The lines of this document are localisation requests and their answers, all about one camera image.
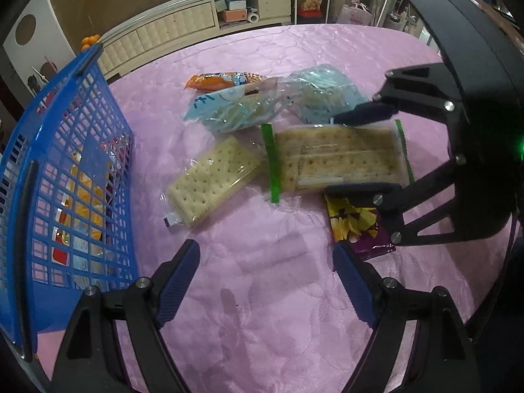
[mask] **basket handle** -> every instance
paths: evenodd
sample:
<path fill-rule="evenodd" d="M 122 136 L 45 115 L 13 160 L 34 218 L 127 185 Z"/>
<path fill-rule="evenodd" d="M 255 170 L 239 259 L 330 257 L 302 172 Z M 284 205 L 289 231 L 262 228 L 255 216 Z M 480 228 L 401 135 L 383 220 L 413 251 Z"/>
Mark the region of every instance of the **basket handle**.
<path fill-rule="evenodd" d="M 23 359 L 32 362 L 33 349 L 31 338 L 31 322 L 29 317 L 29 298 L 27 291 L 27 229 L 31 213 L 31 201 L 38 176 L 38 161 L 32 160 L 25 172 L 22 192 L 18 203 L 13 203 L 18 208 L 14 231 L 13 245 L 13 281 L 15 288 L 15 303 L 18 313 L 20 335 L 22 338 Z"/>
<path fill-rule="evenodd" d="M 102 45 L 100 43 L 95 43 L 89 48 L 88 50 L 90 54 L 86 56 L 86 58 L 82 61 L 80 65 L 78 65 L 77 70 L 74 72 L 75 77 L 83 77 L 85 75 L 85 71 L 89 66 L 91 65 L 91 62 L 95 61 L 100 57 L 102 54 Z"/>

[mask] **blue plastic package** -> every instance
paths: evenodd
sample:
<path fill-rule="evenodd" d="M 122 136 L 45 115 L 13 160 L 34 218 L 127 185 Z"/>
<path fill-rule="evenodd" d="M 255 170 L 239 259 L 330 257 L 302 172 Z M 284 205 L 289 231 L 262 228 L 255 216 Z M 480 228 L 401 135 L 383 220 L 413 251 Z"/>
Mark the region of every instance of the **blue plastic package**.
<path fill-rule="evenodd" d="M 211 133 L 227 133 L 269 122 L 300 95 L 301 84 L 268 78 L 198 96 L 184 121 L 200 121 Z"/>
<path fill-rule="evenodd" d="M 287 80 L 300 84 L 292 111 L 306 124 L 329 124 L 329 119 L 368 101 L 342 72 L 319 65 L 292 73 Z"/>

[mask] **green strip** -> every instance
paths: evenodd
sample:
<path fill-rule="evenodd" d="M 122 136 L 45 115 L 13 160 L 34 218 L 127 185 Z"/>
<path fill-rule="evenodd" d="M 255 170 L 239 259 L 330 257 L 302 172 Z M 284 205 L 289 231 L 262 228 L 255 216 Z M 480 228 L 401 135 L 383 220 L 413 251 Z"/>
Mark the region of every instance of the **green strip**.
<path fill-rule="evenodd" d="M 269 160 L 271 203 L 278 204 L 280 202 L 280 162 L 278 160 L 277 144 L 274 141 L 273 127 L 271 124 L 262 124 L 261 129 Z"/>
<path fill-rule="evenodd" d="M 399 119 L 396 119 L 395 122 L 397 123 L 398 134 L 400 135 L 400 140 L 402 141 L 402 150 L 404 151 L 405 165 L 408 168 L 409 182 L 413 183 L 415 182 L 415 177 L 413 176 L 413 170 L 411 169 L 411 164 L 409 163 L 408 159 L 408 148 L 405 145 L 404 128 L 402 128 L 402 123 Z"/>

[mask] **pink bedspread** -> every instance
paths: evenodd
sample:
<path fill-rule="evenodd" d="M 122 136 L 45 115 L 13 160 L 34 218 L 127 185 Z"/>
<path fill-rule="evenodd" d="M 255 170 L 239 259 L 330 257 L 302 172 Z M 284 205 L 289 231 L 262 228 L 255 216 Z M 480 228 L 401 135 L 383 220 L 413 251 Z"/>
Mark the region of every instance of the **pink bedspread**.
<path fill-rule="evenodd" d="M 250 31 L 185 48 L 118 80 L 111 89 L 136 139 L 133 179 L 135 248 L 140 273 L 153 274 L 188 232 L 163 223 L 159 196 L 210 138 L 181 118 L 193 97 L 183 84 L 197 73 L 244 70 L 287 76 L 332 64 L 370 97 L 384 72 L 439 62 L 414 37 L 350 25 L 278 27 Z M 402 114 L 408 156 L 416 178 L 448 159 L 446 129 Z M 418 209 L 426 213 L 438 202 Z M 399 248 L 371 260 L 382 276 L 407 288 L 448 288 L 467 319 L 491 287 L 509 229 L 474 243 Z M 358 362 L 370 330 L 356 317 L 336 273 L 322 197 L 306 198 L 299 211 L 270 207 L 260 187 L 229 200 L 189 237 L 202 249 L 201 266 L 175 318 L 162 334 L 195 393 L 341 391 Z M 408 324 L 409 339 L 413 324 Z M 41 335 L 39 354 L 52 370 L 61 333 Z M 135 388 L 145 391 L 129 340 L 122 339 Z M 390 380 L 403 375 L 409 340 Z"/>

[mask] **orange snack package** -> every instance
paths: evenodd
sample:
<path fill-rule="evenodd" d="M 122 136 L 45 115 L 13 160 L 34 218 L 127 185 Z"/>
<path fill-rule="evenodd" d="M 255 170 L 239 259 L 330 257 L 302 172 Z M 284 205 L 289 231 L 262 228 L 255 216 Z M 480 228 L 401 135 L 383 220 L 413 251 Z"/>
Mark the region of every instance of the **orange snack package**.
<path fill-rule="evenodd" d="M 255 83 L 265 80 L 263 75 L 247 72 L 219 72 L 216 74 L 193 75 L 185 84 L 185 88 L 201 91 L 218 91 L 225 88 Z"/>

